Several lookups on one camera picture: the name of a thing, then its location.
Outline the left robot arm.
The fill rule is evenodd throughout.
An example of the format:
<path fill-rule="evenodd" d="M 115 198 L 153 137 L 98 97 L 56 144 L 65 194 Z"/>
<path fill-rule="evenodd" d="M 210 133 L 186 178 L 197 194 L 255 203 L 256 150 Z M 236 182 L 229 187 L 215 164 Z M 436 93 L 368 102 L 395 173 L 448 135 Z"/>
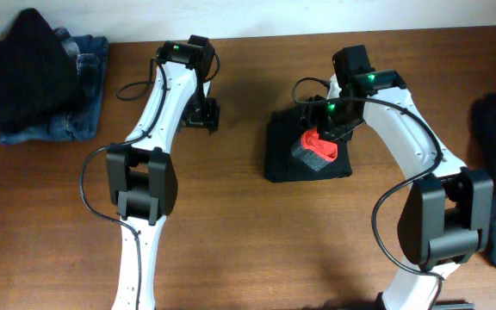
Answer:
<path fill-rule="evenodd" d="M 206 37 L 167 41 L 152 61 L 151 95 L 134 130 L 106 152 L 109 191 L 121 226 L 115 309 L 153 309 L 158 242 L 175 207 L 177 175 L 171 147 L 181 127 L 219 127 L 220 107 L 209 96 L 219 58 Z"/>

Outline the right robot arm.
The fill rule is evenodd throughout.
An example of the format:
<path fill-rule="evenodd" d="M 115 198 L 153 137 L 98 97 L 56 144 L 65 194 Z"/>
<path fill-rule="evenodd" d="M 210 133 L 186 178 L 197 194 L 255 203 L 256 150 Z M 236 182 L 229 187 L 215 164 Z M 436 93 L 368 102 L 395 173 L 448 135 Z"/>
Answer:
<path fill-rule="evenodd" d="M 381 138 L 405 179 L 384 193 L 371 214 L 376 238 L 378 211 L 405 187 L 408 197 L 397 225 L 403 258 L 378 245 L 398 271 L 374 301 L 374 309 L 471 309 L 464 301 L 440 303 L 443 282 L 486 248 L 493 181 L 470 170 L 436 136 L 395 70 L 377 71 L 365 46 L 348 46 L 332 57 L 335 74 L 322 100 L 305 101 L 308 119 L 323 140 L 338 141 L 366 124 Z"/>

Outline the black pants red waistband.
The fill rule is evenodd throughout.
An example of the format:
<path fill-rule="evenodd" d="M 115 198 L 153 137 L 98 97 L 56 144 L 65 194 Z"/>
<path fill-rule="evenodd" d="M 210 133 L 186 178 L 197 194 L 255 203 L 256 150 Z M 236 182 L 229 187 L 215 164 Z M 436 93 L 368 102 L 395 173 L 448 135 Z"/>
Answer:
<path fill-rule="evenodd" d="M 318 181 L 352 175 L 343 141 L 320 138 L 302 121 L 301 107 L 275 111 L 266 132 L 264 177 L 272 183 Z"/>

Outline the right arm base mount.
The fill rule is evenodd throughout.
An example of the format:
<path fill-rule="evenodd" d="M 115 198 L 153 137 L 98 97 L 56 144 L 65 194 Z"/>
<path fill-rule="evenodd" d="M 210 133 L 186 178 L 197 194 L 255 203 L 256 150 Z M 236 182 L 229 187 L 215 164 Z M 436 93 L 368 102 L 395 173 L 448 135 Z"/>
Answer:
<path fill-rule="evenodd" d="M 378 310 L 386 310 L 382 300 L 382 293 L 379 293 L 374 301 L 374 307 Z M 475 310 L 475 304 L 466 301 L 440 301 L 431 310 Z"/>

